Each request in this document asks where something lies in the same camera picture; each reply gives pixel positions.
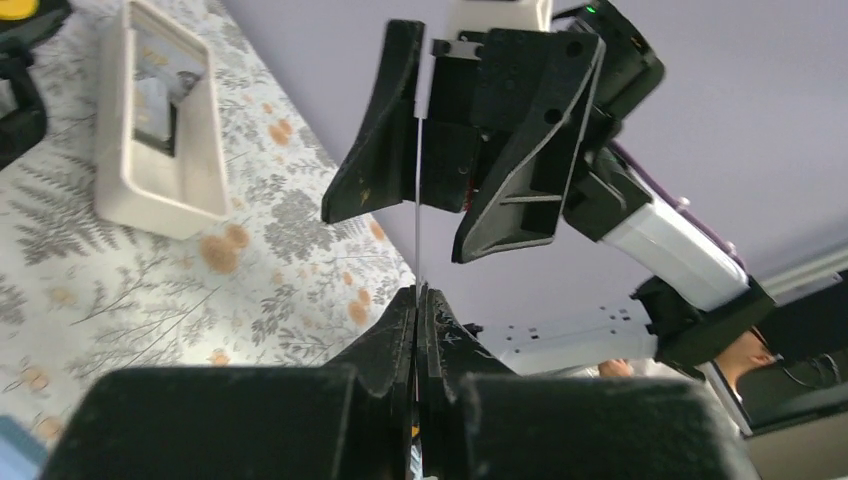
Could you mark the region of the black VIP card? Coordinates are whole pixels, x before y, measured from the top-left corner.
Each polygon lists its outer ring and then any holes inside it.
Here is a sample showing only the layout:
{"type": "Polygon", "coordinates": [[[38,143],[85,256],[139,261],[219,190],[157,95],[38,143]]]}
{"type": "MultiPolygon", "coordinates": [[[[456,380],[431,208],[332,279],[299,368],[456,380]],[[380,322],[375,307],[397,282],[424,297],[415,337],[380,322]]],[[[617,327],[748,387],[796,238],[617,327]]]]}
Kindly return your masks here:
{"type": "MultiPolygon", "coordinates": [[[[422,153],[423,153],[423,118],[417,119],[416,127],[416,160],[414,170],[414,263],[413,273],[415,276],[415,313],[418,313],[418,305],[422,289],[421,275],[421,173],[422,173],[422,153]]],[[[422,448],[418,440],[413,441],[411,448],[412,472],[415,480],[425,478],[422,460],[422,448]]]]}

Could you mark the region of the blue leather card holder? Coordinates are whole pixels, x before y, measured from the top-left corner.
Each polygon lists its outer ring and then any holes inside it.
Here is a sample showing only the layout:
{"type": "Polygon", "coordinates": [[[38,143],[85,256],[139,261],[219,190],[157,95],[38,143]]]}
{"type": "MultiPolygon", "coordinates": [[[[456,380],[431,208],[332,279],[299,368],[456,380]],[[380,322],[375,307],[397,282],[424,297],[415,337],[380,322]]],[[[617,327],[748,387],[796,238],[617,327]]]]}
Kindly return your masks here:
{"type": "Polygon", "coordinates": [[[7,415],[1,416],[1,480],[35,480],[48,457],[45,446],[7,415]]]}

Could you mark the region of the person in background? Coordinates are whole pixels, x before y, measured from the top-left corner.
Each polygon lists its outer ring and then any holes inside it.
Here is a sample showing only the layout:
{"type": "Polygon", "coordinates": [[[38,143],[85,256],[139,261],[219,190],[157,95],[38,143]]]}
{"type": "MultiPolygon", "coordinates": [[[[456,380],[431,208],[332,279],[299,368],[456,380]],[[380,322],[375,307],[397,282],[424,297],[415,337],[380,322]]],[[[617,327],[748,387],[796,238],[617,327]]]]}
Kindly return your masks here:
{"type": "MultiPolygon", "coordinates": [[[[740,335],[714,359],[728,387],[740,402],[743,398],[738,392],[739,380],[754,370],[773,365],[776,361],[777,356],[770,351],[756,327],[740,335]]],[[[598,364],[595,370],[597,373],[591,370],[591,375],[599,377],[695,379],[693,375],[682,374],[653,359],[611,359],[598,364]]]]}

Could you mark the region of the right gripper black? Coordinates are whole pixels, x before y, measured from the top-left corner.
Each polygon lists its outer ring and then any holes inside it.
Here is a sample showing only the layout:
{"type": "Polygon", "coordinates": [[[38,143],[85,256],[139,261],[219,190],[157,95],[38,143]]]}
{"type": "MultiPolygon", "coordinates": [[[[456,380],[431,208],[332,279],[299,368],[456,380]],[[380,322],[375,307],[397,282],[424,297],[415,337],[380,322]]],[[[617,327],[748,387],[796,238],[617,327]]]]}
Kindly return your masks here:
{"type": "MultiPolygon", "coordinates": [[[[424,32],[420,21],[387,23],[366,113],[322,199],[324,222],[413,199],[424,32]]],[[[553,241],[604,53],[586,32],[462,30],[435,40],[420,201],[468,209],[453,262],[553,241]]]]}

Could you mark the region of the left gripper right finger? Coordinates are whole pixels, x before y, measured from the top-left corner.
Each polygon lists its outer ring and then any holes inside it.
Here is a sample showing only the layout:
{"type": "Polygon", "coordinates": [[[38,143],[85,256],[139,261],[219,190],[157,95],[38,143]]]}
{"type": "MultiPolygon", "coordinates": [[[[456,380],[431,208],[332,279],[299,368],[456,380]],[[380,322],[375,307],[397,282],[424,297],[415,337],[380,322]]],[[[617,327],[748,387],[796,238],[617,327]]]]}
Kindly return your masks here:
{"type": "Polygon", "coordinates": [[[522,377],[455,319],[417,306],[422,469],[437,479],[754,479],[706,389],[671,379],[522,377]]]}

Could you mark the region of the silver VIP card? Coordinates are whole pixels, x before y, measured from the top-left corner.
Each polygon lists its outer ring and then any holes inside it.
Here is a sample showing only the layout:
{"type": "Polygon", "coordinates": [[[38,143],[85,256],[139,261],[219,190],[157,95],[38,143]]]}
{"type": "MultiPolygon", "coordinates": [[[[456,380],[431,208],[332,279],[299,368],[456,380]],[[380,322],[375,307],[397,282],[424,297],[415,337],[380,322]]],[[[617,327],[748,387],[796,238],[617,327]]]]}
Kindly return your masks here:
{"type": "Polygon", "coordinates": [[[134,136],[171,155],[178,105],[205,75],[206,68],[184,42],[140,27],[134,33],[134,136]]]}

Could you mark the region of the white plastic card tray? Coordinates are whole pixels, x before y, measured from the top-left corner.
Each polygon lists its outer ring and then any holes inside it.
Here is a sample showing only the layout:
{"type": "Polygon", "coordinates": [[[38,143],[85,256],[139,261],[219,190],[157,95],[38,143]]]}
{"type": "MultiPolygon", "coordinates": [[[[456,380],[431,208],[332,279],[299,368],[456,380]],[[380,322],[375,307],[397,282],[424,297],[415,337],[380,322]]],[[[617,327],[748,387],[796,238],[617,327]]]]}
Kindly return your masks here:
{"type": "Polygon", "coordinates": [[[148,1],[125,1],[101,42],[94,208],[174,239],[230,214],[214,57],[148,1]]]}

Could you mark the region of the yellow round chip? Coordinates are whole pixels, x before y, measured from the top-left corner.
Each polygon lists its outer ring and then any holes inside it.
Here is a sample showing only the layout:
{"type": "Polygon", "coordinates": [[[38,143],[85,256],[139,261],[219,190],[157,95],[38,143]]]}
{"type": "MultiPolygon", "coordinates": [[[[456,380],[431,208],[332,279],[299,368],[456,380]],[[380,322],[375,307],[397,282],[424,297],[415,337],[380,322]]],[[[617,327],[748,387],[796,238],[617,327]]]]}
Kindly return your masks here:
{"type": "Polygon", "coordinates": [[[0,0],[1,21],[21,21],[35,15],[39,0],[0,0]]]}

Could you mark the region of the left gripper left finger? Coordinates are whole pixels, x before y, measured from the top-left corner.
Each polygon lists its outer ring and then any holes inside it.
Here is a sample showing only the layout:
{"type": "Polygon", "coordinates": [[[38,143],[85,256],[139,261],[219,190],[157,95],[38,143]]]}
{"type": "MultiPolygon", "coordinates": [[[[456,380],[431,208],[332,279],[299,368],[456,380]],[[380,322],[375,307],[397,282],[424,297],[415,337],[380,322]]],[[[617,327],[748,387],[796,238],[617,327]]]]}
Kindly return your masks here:
{"type": "Polygon", "coordinates": [[[131,367],[85,394],[45,479],[406,479],[416,292],[322,366],[131,367]]]}

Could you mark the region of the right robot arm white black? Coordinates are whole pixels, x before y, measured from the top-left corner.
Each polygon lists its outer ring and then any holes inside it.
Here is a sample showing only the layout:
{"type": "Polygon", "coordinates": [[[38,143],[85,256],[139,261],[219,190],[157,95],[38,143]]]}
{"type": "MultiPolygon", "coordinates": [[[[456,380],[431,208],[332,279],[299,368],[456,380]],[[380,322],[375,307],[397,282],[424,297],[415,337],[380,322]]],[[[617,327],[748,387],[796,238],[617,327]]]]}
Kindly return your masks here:
{"type": "Polygon", "coordinates": [[[663,62],[611,3],[457,1],[447,31],[386,25],[357,137],[326,190],[337,223],[405,201],[458,213],[451,257],[546,246],[565,223],[650,272],[625,301],[575,321],[476,327],[487,357],[519,374],[651,358],[731,378],[771,362],[755,327],[775,306],[733,249],[617,143],[662,82],[663,62]]]}

